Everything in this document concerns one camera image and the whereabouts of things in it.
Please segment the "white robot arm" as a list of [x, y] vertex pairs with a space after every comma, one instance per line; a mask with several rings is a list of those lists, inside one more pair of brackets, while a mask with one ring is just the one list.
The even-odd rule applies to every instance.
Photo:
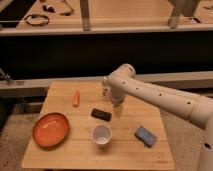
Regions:
[[213, 171], [213, 99], [138, 81], [135, 75], [132, 65], [123, 64], [106, 76], [111, 102], [119, 105], [126, 95], [131, 95], [203, 129], [205, 134], [197, 171]]

